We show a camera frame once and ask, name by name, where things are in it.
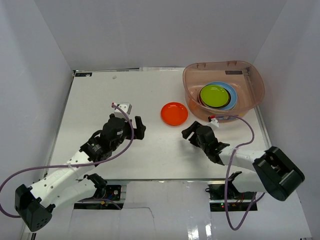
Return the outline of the orange plate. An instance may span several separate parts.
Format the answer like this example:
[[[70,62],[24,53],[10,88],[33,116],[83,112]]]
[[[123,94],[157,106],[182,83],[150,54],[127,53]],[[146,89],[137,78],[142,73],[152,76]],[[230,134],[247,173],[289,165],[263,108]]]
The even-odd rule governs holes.
[[[180,102],[169,102],[160,111],[161,119],[170,126],[182,125],[189,116],[188,109]]]

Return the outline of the red teal floral plate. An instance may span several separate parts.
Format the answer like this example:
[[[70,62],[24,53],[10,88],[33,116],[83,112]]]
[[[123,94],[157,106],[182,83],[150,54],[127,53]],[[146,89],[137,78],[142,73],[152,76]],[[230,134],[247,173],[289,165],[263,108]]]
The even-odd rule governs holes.
[[[201,100],[201,94],[200,94],[200,92],[198,92],[198,102],[199,102],[199,104],[200,105],[203,105],[203,103],[202,103],[202,100]]]

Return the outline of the lime green plate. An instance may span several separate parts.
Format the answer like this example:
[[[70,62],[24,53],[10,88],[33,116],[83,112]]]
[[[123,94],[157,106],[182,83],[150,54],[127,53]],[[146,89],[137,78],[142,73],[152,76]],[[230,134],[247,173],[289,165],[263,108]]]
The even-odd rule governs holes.
[[[230,102],[229,92],[219,85],[206,85],[199,92],[201,102],[212,108],[222,108]]]

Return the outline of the light blue plate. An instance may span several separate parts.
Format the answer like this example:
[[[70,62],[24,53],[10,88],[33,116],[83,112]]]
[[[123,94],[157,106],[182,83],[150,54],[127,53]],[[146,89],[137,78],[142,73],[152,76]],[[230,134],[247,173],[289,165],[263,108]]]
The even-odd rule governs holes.
[[[221,87],[225,88],[229,92],[231,98],[230,98],[229,104],[225,107],[222,107],[222,108],[213,108],[213,107],[209,107],[209,106],[206,106],[203,104],[204,106],[206,106],[208,108],[224,110],[224,111],[232,110],[236,106],[237,100],[238,100],[238,95],[236,93],[236,90],[231,85],[229,85],[225,82],[221,82],[221,81],[210,82],[207,85],[217,85],[217,86],[221,86]]]

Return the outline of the blue white porcelain plate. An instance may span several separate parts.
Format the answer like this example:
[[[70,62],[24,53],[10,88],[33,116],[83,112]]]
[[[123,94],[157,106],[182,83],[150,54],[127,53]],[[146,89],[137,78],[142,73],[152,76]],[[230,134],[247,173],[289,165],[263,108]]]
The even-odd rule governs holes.
[[[231,95],[228,91],[214,91],[207,100],[207,105],[213,108],[226,107],[231,101]]]

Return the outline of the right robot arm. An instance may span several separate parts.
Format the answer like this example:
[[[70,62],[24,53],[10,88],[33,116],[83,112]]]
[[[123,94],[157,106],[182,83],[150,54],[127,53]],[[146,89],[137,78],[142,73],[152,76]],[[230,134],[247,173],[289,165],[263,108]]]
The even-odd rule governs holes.
[[[211,162],[248,170],[228,176],[225,192],[229,198],[236,200],[244,192],[260,192],[283,202],[305,181],[303,172],[280,148],[245,150],[233,147],[218,140],[214,133],[218,127],[215,119],[210,119],[206,125],[195,121],[181,134],[200,148]]]

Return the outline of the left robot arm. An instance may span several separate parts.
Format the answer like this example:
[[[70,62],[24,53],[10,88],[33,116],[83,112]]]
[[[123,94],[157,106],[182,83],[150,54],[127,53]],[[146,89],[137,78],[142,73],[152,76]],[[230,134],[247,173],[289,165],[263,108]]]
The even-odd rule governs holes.
[[[84,199],[102,199],[107,181],[96,173],[87,173],[107,160],[124,140],[142,140],[146,126],[135,116],[135,128],[123,117],[110,115],[69,161],[31,186],[22,184],[15,190],[15,210],[31,232],[43,228],[53,211]]]

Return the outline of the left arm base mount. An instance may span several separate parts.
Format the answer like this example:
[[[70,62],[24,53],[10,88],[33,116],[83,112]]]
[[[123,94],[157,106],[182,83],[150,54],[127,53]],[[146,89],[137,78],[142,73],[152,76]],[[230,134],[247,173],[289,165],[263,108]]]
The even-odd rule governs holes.
[[[124,205],[121,191],[121,185],[107,185],[102,198],[90,198],[76,202],[73,208],[75,210],[121,210]]]

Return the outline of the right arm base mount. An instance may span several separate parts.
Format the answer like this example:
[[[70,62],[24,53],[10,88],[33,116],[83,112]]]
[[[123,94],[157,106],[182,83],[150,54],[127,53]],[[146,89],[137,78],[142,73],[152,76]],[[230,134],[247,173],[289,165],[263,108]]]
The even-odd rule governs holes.
[[[224,183],[209,184],[205,189],[205,192],[209,194],[210,211],[224,212]],[[227,190],[227,206],[229,212],[245,212],[254,196],[253,192],[239,192],[232,185],[228,185]]]

